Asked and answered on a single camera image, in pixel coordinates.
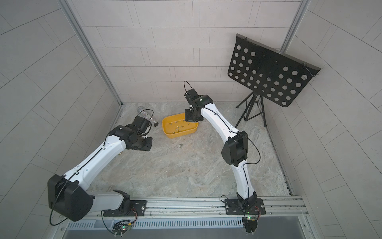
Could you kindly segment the yellow plastic storage box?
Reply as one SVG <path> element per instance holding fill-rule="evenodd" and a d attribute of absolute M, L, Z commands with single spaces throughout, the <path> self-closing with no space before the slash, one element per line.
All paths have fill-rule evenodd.
<path fill-rule="evenodd" d="M 197 131 L 199 123 L 185 120 L 185 113 L 165 117 L 162 120 L 164 134 L 168 138 L 176 138 Z"/>

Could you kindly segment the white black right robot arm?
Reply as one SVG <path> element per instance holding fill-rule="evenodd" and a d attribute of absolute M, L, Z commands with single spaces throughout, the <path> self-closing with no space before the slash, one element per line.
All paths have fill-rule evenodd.
<path fill-rule="evenodd" d="M 248 153 L 248 134 L 239 131 L 221 114 L 216 104 L 208 95 L 199 95 L 191 89 L 185 93 L 190 107 L 185 110 L 187 122 L 207 120 L 224 142 L 221 155 L 232 168 L 237 185 L 237 196 L 244 203 L 257 200 L 257 194 L 250 181 L 246 162 Z"/>

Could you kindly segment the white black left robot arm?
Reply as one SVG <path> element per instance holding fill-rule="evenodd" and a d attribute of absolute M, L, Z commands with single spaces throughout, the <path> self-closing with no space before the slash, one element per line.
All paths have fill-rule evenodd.
<path fill-rule="evenodd" d="M 118 125 L 108 133 L 104 142 L 86 159 L 66 172 L 53 175 L 47 183 L 48 206 L 67 219 L 77 222 L 88 213 L 105 211 L 112 216 L 125 216 L 131 211 L 130 195 L 113 190 L 88 194 L 87 189 L 96 176 L 124 150 L 149 151 L 151 124 Z"/>

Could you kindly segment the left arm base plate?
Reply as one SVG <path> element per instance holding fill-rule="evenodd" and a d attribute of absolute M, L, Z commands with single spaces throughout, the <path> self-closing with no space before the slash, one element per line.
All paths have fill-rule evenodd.
<path fill-rule="evenodd" d="M 104 217 L 143 217 L 146 211 L 147 200 L 129 200 L 115 210 L 105 210 Z"/>

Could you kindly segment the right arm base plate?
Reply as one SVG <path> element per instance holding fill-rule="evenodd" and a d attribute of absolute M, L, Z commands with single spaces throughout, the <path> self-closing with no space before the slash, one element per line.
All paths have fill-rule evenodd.
<path fill-rule="evenodd" d="M 227 215 L 265 215 L 266 209 L 263 199 L 257 198 L 256 201 L 242 202 L 237 198 L 226 198 L 223 200 Z"/>

